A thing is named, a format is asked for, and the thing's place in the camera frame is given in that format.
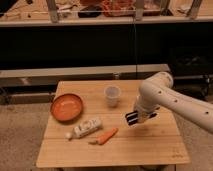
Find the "orange carrot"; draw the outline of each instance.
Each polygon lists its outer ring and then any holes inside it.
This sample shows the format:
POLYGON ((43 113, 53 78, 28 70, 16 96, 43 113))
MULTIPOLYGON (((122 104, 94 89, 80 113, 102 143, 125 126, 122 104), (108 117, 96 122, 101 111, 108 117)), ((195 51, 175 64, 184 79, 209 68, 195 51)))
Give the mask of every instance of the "orange carrot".
POLYGON ((107 142, 113 135, 118 132, 118 128, 113 128, 102 135, 100 135, 95 141, 89 142, 90 144, 99 144, 102 145, 107 142))

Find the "white cup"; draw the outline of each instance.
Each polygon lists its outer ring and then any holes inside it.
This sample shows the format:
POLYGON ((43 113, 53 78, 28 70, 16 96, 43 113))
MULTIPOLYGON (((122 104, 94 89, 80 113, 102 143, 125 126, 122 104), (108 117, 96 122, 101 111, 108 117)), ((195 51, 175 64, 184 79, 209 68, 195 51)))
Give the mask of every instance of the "white cup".
POLYGON ((116 107, 118 104, 119 96, 121 94, 121 90, 117 86, 107 86, 104 89, 105 98, 109 107, 116 107))

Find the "wooden table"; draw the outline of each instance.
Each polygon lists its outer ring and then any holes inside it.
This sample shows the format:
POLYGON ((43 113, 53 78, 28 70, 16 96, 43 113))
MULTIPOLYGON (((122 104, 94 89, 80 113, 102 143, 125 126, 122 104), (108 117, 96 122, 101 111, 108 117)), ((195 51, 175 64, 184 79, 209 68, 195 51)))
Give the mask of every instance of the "wooden table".
POLYGON ((125 113, 131 112, 140 80, 64 81, 58 84, 56 97, 75 93, 84 102, 84 112, 70 124, 60 124, 51 115, 37 159, 39 168, 132 166, 189 163, 182 137, 173 114, 161 107, 157 117, 144 124, 128 126, 125 113), (108 108, 103 90, 117 85, 122 94, 116 108, 108 108), (82 139, 67 141, 65 133, 83 120, 99 116, 103 129, 82 139), (89 145, 102 132, 118 127, 118 133, 106 144, 89 145))

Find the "gray floor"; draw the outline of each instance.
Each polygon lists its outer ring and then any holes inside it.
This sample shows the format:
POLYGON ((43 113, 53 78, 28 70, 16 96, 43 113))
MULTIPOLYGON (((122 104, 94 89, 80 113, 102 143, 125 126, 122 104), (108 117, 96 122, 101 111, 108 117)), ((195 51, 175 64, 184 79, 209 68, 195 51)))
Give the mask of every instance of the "gray floor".
MULTIPOLYGON (((0 171, 41 170, 36 168, 35 162, 49 115, 49 108, 49 97, 16 98, 12 99, 9 105, 0 105, 0 171)), ((177 165, 176 168, 168 166, 164 170, 213 171, 213 136, 177 115, 175 118, 191 163, 177 165)), ((109 167, 65 170, 142 171, 143 169, 140 167, 109 167)))

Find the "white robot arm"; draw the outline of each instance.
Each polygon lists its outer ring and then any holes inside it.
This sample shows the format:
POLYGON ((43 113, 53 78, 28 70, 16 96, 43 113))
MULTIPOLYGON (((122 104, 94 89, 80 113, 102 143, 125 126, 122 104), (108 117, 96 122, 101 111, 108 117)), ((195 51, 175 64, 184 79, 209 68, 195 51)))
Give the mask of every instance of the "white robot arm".
POLYGON ((140 87, 134 112, 126 114, 129 125, 143 123, 156 116, 162 105, 213 134, 213 105, 172 90, 173 78, 159 72, 144 80, 140 87))

